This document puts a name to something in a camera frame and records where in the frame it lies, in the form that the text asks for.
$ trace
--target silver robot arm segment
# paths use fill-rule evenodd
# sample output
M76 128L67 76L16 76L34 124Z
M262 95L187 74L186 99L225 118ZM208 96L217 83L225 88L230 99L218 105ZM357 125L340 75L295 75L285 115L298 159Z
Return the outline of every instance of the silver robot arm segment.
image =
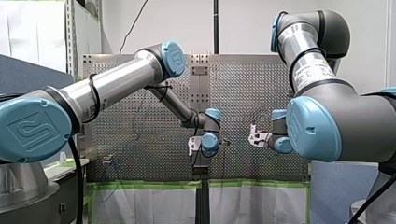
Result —
M99 111L141 88L180 76L184 68L181 48L164 42L139 50L128 63L63 89L47 87L1 103L0 161L34 162L54 155ZM172 92L166 96L178 99ZM185 108L179 100L176 105L170 108L174 113Z
M297 153L319 161L396 161L396 90L359 96L334 74L349 47L340 15L280 14L272 40L295 91L286 125Z

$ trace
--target metal frame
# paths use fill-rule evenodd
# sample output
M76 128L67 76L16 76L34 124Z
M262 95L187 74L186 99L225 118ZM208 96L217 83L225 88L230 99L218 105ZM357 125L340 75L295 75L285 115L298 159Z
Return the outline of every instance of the metal frame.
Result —
M76 78L78 73L77 38L75 21L75 0L66 0L65 23L66 23L66 71Z
M84 77L93 72L93 66L96 66L96 72L104 71L132 58L133 55L100 55L99 57L97 55L86 55L84 58ZM274 151L251 147L248 144L247 138L251 120L255 119L260 127L263 127L265 130L269 130L271 127L270 118L272 109L285 107L289 101L287 68L276 56L207 55L206 61L206 54L193 54L186 55L186 59L188 62L187 73L190 75L186 76L188 74L185 74L180 78L172 79L170 80L170 84L174 86L174 90L185 101L185 103L190 104L191 108L194 108L197 111L205 111L206 108L212 106L222 110L224 120L221 123L222 131L220 137L232 140L229 147L221 149L219 155L212 159L210 171L208 171L206 168L206 170L210 173L210 176L213 178L244 177L285 181L309 180L307 167L308 162L303 161L297 154L277 155ZM233 92L230 90L235 88L238 88L236 92L245 91L247 94L233 94ZM128 99L122 101L120 103L119 109L109 108L108 111L104 111L103 116L117 116L117 111L120 109L124 110L123 106L134 106L131 105L131 102L134 101L134 104L137 105L137 103L141 101L139 98L144 97L142 92L143 91L139 91ZM156 129L159 125L160 127L163 125L173 125L172 127L169 126L169 130L166 130L167 132L171 132L169 133L171 134L171 138L174 137L172 134L180 135L181 139L184 139L183 136L187 137L189 135L189 131L181 128L180 131L178 129L176 130L175 128L177 128L177 120L175 117L169 111L167 111L163 105L159 104L155 97L152 97L150 93L147 94L147 99L144 103L146 109L144 110L150 110L149 112L145 113L148 113L150 116L154 117L148 118L148 120L151 121L145 125L148 127L145 132L150 132L150 130ZM246 106L255 106L255 109L252 110ZM238 126L230 126L230 124L233 125L236 122L238 122ZM87 152L93 152L93 156L89 156L88 158L97 159L97 156L103 157L104 155L95 155L96 150L94 142L90 142L93 140L93 138L92 130L90 130L89 126L87 127L86 134L86 145L89 146L89 148L86 150ZM167 134L163 137L165 138L163 138L161 141L164 143L168 141L169 144L169 141L174 141L170 140L169 135ZM180 154L187 154L187 140L188 138L185 139L185 144L176 143L174 145L180 147L178 150ZM152 141L140 141L141 142L139 144L145 144L141 145L141 147L147 147L152 144ZM134 155L132 158L135 156L137 156L137 158L139 157L135 150L131 150L129 153ZM163 169L167 169L170 172L171 170L178 170L178 174L181 174L180 169L188 169L189 167L188 161L182 158L184 157L174 157L172 159L172 164L169 164L172 165L172 167L163 167ZM178 166L175 163L179 162L180 159L186 161L186 163L183 162L182 166ZM208 162L202 162L198 164L207 167ZM92 171L97 174L102 173L104 168L101 167L101 161L98 161L96 165L92 165ZM238 173L238 171L243 170L244 167L248 167L247 174L241 175L241 173ZM159 177L145 178L141 175L138 175L139 177L136 178L143 178L147 180L184 180L192 178L192 176L187 175L187 173L183 174L183 176L174 176L171 178L164 177L163 179ZM112 177L110 177L108 180L117 179L116 174L110 174L110 176ZM97 178L89 177L89 179L91 181L98 181Z

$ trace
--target black cable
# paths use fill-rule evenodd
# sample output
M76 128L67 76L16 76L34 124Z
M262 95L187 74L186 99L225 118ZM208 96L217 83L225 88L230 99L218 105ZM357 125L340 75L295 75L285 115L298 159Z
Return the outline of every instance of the black cable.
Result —
M93 91L93 94L95 95L95 113L93 114L93 116L90 119L85 120L82 123L89 123L89 122L93 121L94 119L96 119L98 117L99 112L100 112L100 96L99 96L99 92L96 89L95 85L93 85L93 77L94 76L96 76L96 74L90 74L89 80L90 80L91 90Z
M201 149L202 149L202 145L200 144L199 147L198 147L198 152L199 152ZM195 155L195 160L194 160L194 162L192 163L192 167L194 167L194 165L197 163L197 160L198 160L198 153Z
M12 100L14 98L23 96L23 93L7 93L7 94L0 94L0 102Z
M219 126L219 130L221 129L221 125L219 123L218 120L212 118L211 116L209 116L208 114L206 114L205 112L199 112L200 114L205 114L208 118L210 118L211 120L213 120L213 122L215 122L218 126Z
M361 214L367 209L370 204L375 201L379 196L381 196L390 186L394 184L396 181L396 174L394 174L388 181L385 183L379 190L375 192L366 202L359 208L358 212L349 220L348 224L355 224L358 221L358 218Z
M306 50L302 51L301 53L299 53L297 55L297 57L293 60L293 62L291 62L290 69L289 69L289 84L290 84L291 89L293 91L295 91L294 90L294 85L293 85L293 70L294 70L294 66L306 54L312 53L312 52L321 53L323 55L323 57L326 58L326 51L324 51L324 49L321 49L321 48L310 48L310 49L306 49Z
M68 140L70 149L73 154L73 158L76 165L76 173L77 173L77 187L78 187L78 210L77 210L77 224L82 224L82 214L84 211L84 183L83 183L83 176L82 176L82 167L81 162L79 160L78 150L76 148L76 144L73 140L73 137L70 137Z
M122 42L122 45L121 45L119 54L122 54L122 49L123 49L123 47L125 46L126 39L128 38L128 35L130 35L131 32L132 32L132 30L134 29L134 26L136 25L136 22L137 22L137 20L139 19L140 14L142 14L142 11L143 11L143 9L145 8L146 3L147 3L148 1L149 1L149 0L146 0L145 3L143 3L142 7L140 8L139 13L138 13L137 16L136 16L136 19L134 19L134 23L132 24L131 29L128 31L128 33L127 33L126 36L124 37L124 40L123 40L123 42Z
M165 96L166 96L166 93L168 93L168 89L173 89L173 87L171 86L171 85L168 85L168 82L166 81L165 82L165 85L164 86L146 86L145 88L143 88L143 89L145 89L145 90L150 90L150 89L165 89L165 92L163 93L163 95L161 96L161 98L160 98L160 102L162 102L163 101L163 98L165 98Z

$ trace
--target cable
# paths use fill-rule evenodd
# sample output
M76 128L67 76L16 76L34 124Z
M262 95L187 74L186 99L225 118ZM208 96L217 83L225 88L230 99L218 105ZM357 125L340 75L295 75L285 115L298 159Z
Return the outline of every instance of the cable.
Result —
M89 123L91 121L93 121L94 119L96 119L99 115L100 112L100 96L99 96L99 92L96 89L95 85L93 85L93 77L96 76L97 74L90 74L89 80L90 80L90 87L91 87L91 91L93 91L93 94L95 96L95 113L93 114L93 116L88 119L85 120L82 123Z
M108 167L107 167L106 170L105 170L105 174L106 174L107 169L110 167L111 164L113 164L114 170L116 170L117 178L118 178L120 181L119 181L119 183L117 184L117 186L113 189L113 191L111 191L111 193L107 196L107 198L105 198L105 199L103 199L103 200L101 201L101 203L107 202L107 201L111 198L111 196L113 196L113 194L116 192L116 190L119 188L119 186L120 186L120 184L121 184L121 182L122 182L122 177L120 177L119 169L117 168L117 165L116 165L116 163L115 163L114 161L111 162L111 163L108 165Z
M321 53L323 55L323 57L326 58L326 51L324 51L324 49L321 49L321 48L310 48L310 49L306 49L306 50L300 52L297 55L297 57L293 60L293 62L291 62L290 69L289 69L289 84L290 84L291 89L293 91L295 91L294 85L293 85L293 70L294 70L294 66L297 64L297 62L301 58L303 58L308 53Z
M165 98L166 93L168 93L168 89L173 89L173 87L171 85L168 85L168 82L165 81L165 85L164 86L146 86L145 88L143 88L145 90L150 90L150 89L154 89L154 90L158 90L158 89L165 89L165 92L163 93L163 95L160 98L160 102L163 101L163 98Z
M73 140L73 137L69 138L68 143L73 154L73 158L76 165L76 173L77 173L78 210L77 210L76 223L82 224L82 214L84 211L84 183L82 176L82 167L81 167L81 162L79 160L78 150L76 148L76 144Z
M134 26L136 25L136 22L137 22L137 20L139 19L140 14L142 14L142 11L143 11L143 9L145 8L146 3L147 3L148 1L149 1L149 0L146 0L145 3L143 3L142 7L140 8L139 13L138 13L137 16L136 16L136 19L134 19L134 23L132 24L131 29L128 31L128 33L127 33L126 36L124 37L124 40L123 40L123 42L122 42L122 45L121 45L119 54L122 54L122 49L123 49L123 47L125 46L126 39L128 38L128 35L130 35L131 32L132 32L132 30L134 29Z
M7 94L0 94L0 102L4 102L7 100L12 100L14 98L23 96L23 93L7 93Z
M361 208L356 212L356 214L349 220L348 224L355 224L361 214L367 209L370 204L375 201L379 196L381 196L390 186L396 181L396 174L394 174L379 190L375 192L366 202L361 206Z
M137 135L135 141L139 140L139 138L140 138L140 133L137 132L136 127L135 127L135 120L137 118L137 115L140 113L140 110L142 109L143 103L145 103L146 98L147 98L147 93L145 92L143 95L143 99L140 101L140 105L137 108L136 113L134 113L134 117L132 118L132 131L134 132L134 134Z

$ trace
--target green tape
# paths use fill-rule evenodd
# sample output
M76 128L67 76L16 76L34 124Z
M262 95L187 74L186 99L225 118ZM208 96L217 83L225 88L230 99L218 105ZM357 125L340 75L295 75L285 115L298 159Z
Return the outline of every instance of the green tape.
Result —
M92 224L93 194L94 190L87 188L87 195L85 196L85 200L87 201L88 224Z
M294 181L271 181L271 180L209 180L210 188L228 188L241 186L256 186L256 187L270 187L270 188L286 188L286 189L306 189L309 182L294 182Z
M306 223L310 223L310 204L311 204L311 187L309 182L293 182L293 181L270 181L270 180L251 180L251 179L223 179L209 180L210 188L228 188L228 187L272 187L286 189L306 189ZM106 183L88 183L87 184L87 213L88 223L92 224L92 206L93 195L97 190L117 190L117 189L199 189L200 181L179 181L179 182L148 182L142 180L133 181L116 181Z
M101 189L198 189L200 181L179 182L146 182L146 181L116 181L108 183L88 183L88 188Z

